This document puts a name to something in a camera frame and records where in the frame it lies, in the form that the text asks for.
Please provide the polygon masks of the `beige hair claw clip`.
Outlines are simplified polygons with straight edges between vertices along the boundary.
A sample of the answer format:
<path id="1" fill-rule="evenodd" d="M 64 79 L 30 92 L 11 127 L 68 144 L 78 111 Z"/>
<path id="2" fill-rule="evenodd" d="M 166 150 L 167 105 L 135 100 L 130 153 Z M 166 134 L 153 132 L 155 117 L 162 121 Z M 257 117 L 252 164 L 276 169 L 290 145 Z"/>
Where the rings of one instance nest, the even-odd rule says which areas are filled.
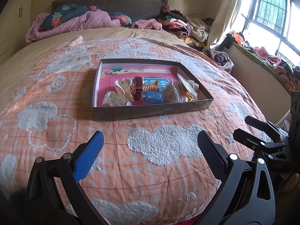
<path id="1" fill-rule="evenodd" d="M 129 100 L 130 102 L 134 101 L 134 97 L 131 93 L 131 85 L 132 85 L 132 79 L 121 79 L 116 80 L 114 82 L 114 88 L 117 91 L 117 93 L 121 96 L 123 96 L 125 99 Z"/>

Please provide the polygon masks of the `clear bag of earrings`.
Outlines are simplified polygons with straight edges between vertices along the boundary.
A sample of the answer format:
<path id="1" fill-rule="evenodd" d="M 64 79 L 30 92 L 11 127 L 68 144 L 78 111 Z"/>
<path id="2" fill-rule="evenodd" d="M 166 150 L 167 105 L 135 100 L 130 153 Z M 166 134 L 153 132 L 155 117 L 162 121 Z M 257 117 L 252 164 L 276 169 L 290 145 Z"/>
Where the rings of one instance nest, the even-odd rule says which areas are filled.
<path id="1" fill-rule="evenodd" d="M 178 103 L 179 93 L 173 81 L 170 81 L 163 90 L 165 103 Z"/>

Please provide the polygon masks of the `clothes on window sill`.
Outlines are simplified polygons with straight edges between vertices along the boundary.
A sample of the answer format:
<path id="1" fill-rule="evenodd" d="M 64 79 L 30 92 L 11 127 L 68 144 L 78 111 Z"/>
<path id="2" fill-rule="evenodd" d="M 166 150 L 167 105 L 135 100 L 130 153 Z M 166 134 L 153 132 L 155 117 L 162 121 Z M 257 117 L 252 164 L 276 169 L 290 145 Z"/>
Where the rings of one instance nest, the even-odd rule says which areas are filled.
<path id="1" fill-rule="evenodd" d="M 286 59 L 269 55 L 264 47 L 252 47 L 241 33 L 231 36 L 232 44 L 247 58 L 260 65 L 276 78 L 288 91 L 299 91 L 299 66 L 292 66 Z"/>

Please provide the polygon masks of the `small blue box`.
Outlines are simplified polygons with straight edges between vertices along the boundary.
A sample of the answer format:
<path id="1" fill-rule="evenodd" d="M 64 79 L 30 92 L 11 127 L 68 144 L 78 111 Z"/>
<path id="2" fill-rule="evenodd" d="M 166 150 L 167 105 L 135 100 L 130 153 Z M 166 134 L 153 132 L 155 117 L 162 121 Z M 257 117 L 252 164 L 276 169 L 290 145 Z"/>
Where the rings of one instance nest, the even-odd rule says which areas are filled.
<path id="1" fill-rule="evenodd" d="M 153 104 L 163 104 L 164 94 L 158 91 L 147 91 L 144 97 L 144 104 L 153 105 Z"/>

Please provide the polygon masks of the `pile of clothes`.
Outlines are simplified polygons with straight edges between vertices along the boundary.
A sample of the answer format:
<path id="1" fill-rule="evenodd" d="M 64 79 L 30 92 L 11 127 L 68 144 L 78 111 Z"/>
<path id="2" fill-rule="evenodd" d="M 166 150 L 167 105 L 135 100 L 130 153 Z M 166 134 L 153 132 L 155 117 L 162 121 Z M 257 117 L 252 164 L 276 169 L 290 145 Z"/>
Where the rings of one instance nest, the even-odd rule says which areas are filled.
<path id="1" fill-rule="evenodd" d="M 190 47 L 204 48 L 207 45 L 209 31 L 214 22 L 213 18 L 200 19 L 185 16 L 181 11 L 164 5 L 158 18 L 148 20 L 137 20 L 131 23 L 132 29 L 151 29 L 155 31 L 166 31 Z"/>

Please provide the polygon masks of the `dark floral pillow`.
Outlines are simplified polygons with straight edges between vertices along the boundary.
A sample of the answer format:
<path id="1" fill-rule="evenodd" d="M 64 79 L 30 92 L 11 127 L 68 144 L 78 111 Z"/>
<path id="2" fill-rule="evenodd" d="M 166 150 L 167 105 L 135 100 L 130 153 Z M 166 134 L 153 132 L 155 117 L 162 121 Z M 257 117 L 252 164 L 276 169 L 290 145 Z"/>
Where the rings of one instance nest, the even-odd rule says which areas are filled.
<path id="1" fill-rule="evenodd" d="M 62 23 L 65 23 L 73 18 L 80 17 L 89 11 L 96 11 L 97 7 L 92 6 L 78 6 L 73 3 L 66 3 L 54 9 L 43 21 L 41 29 L 51 30 Z"/>

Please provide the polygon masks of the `maroon leather watch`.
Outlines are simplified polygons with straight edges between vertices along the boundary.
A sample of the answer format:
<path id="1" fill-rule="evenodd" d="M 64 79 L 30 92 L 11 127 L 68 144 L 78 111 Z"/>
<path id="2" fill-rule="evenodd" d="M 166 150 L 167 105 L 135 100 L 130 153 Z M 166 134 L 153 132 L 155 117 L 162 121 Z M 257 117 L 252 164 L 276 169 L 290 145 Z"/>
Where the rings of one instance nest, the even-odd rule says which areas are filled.
<path id="1" fill-rule="evenodd" d="M 136 76 L 133 79 L 134 100 L 140 101 L 143 98 L 144 79 Z"/>

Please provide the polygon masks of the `pink crumpled blanket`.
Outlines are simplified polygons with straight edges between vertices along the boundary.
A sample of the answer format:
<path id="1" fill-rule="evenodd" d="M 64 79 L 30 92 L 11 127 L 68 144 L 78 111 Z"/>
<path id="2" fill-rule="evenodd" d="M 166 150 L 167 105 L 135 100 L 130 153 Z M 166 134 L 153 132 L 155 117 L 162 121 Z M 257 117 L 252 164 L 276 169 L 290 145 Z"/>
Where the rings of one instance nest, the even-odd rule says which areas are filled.
<path id="1" fill-rule="evenodd" d="M 72 18 L 56 28 L 50 30 L 42 29 L 41 25 L 48 15 L 49 13 L 41 13 L 34 19 L 25 34 L 25 41 L 27 43 L 46 39 L 65 32 L 121 26 L 119 19 L 112 19 L 107 12 L 97 9 L 96 11 L 88 11 L 79 17 Z"/>

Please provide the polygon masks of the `cream wardrobe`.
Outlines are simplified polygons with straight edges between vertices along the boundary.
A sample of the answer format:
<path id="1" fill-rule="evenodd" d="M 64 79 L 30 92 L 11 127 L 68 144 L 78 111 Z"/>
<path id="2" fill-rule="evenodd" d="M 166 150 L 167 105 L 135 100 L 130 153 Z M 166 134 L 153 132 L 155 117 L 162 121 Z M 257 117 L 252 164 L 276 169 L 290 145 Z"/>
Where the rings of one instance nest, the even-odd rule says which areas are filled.
<path id="1" fill-rule="evenodd" d="M 32 0 L 8 0 L 1 12 L 1 63 L 27 45 Z"/>

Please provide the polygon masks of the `window with metal grille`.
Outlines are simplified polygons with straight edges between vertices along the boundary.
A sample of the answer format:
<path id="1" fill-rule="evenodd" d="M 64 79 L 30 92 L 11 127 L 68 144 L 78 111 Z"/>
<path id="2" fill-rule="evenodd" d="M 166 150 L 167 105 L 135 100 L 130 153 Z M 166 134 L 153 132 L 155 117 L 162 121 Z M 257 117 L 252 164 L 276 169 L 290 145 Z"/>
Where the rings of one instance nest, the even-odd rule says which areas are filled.
<path id="1" fill-rule="evenodd" d="M 299 66 L 299 8 L 292 0 L 242 0 L 243 35 L 292 66 Z"/>

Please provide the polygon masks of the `clear bag yellow jewelry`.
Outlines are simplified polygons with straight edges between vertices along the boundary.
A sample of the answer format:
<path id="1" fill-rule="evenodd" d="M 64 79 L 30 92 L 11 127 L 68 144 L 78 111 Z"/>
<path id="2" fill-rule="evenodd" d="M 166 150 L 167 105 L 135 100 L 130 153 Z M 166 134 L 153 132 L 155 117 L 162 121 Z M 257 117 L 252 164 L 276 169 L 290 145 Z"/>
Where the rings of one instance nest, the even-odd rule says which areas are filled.
<path id="1" fill-rule="evenodd" d="M 181 94 L 187 98 L 188 102 L 197 101 L 197 92 L 189 85 L 188 80 L 185 79 L 181 74 L 177 73 L 177 78 L 179 80 L 179 88 Z"/>

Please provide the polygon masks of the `bag with purple cloth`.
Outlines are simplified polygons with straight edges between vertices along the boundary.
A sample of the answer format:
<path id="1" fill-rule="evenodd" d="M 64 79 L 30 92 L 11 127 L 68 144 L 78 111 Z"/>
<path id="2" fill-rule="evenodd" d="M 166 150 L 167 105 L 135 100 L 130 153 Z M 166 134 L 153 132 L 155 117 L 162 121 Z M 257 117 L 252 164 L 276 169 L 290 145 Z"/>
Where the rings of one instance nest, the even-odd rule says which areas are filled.
<path id="1" fill-rule="evenodd" d="M 209 55 L 217 65 L 221 66 L 226 71 L 230 71 L 234 67 L 234 63 L 228 54 L 223 51 L 210 50 Z"/>

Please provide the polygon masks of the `tan bed sheet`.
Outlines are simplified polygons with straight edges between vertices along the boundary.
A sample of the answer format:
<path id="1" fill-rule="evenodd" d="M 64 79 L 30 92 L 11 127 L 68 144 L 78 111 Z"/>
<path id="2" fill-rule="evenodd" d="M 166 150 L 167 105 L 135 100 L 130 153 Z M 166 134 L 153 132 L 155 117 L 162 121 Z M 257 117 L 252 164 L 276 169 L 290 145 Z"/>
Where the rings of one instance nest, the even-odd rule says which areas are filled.
<path id="1" fill-rule="evenodd" d="M 16 52 L 6 62 L 1 63 L 1 110 L 12 98 L 13 92 L 20 86 L 32 68 L 49 52 L 66 44 L 77 36 L 85 41 L 102 39 L 148 38 L 170 45 L 186 46 L 176 36 L 166 31 L 131 29 L 125 27 L 95 28 L 73 31 L 46 38 L 27 45 Z"/>

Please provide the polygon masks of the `clear bag silver jewelry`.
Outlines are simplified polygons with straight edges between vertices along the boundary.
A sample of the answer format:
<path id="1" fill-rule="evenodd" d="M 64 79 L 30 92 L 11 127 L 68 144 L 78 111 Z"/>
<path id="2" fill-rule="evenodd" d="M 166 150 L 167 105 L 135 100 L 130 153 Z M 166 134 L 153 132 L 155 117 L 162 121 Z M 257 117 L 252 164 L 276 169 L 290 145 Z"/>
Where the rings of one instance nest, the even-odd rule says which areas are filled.
<path id="1" fill-rule="evenodd" d="M 131 106 L 131 102 L 113 91 L 108 91 L 105 94 L 102 105 L 109 105 L 110 107 L 127 107 Z"/>

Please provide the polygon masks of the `dark grey headboard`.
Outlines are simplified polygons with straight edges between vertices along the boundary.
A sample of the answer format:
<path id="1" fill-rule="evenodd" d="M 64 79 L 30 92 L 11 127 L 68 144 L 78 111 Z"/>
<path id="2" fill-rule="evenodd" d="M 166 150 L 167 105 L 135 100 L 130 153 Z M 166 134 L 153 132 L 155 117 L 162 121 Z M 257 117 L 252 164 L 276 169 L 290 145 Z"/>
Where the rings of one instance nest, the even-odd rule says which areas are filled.
<path id="1" fill-rule="evenodd" d="M 66 3 L 74 3 L 79 6 L 95 5 L 108 14 L 122 12 L 128 15 L 132 21 L 137 21 L 159 18 L 161 8 L 167 5 L 168 0 L 55 0 L 52 1 L 52 9 Z"/>

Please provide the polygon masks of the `cream curtain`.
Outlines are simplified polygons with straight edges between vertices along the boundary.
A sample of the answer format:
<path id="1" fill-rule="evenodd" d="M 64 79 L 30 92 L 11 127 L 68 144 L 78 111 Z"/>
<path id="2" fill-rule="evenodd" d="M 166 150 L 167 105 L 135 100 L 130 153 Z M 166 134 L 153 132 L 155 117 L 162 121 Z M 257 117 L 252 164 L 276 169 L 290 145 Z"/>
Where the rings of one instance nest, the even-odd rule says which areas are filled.
<path id="1" fill-rule="evenodd" d="M 222 0 L 218 14 L 209 29 L 204 50 L 218 47 L 224 41 L 225 36 L 234 30 L 242 3 L 243 0 Z"/>

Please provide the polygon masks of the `white cream hair clip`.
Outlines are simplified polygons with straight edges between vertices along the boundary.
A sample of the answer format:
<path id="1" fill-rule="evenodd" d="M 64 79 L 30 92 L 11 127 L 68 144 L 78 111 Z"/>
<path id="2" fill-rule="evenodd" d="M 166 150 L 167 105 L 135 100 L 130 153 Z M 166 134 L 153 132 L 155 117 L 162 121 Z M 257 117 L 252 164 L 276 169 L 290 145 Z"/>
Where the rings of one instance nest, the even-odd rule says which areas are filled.
<path id="1" fill-rule="evenodd" d="M 195 90 L 199 90 L 199 84 L 195 83 L 193 80 L 188 80 L 189 85 Z"/>

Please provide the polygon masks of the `shallow cardboard box pink-lined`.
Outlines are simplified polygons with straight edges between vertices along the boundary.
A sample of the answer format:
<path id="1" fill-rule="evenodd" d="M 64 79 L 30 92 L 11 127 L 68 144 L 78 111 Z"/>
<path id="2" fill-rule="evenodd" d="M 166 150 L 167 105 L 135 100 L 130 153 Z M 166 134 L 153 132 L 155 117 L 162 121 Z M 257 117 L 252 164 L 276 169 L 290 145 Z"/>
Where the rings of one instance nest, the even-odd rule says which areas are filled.
<path id="1" fill-rule="evenodd" d="M 198 100 L 188 102 L 181 94 L 177 73 L 199 84 Z M 131 93 L 134 98 L 133 79 L 136 76 L 144 79 L 142 100 L 134 100 L 131 106 L 127 107 L 102 105 L 108 91 L 117 93 L 114 82 L 123 78 L 132 79 Z M 178 103 L 144 104 L 147 91 L 163 93 L 170 81 L 174 82 L 179 93 Z M 213 100 L 213 96 L 196 78 L 194 72 L 180 62 L 154 59 L 101 59 L 94 79 L 92 108 L 95 121 L 115 121 L 206 110 Z"/>

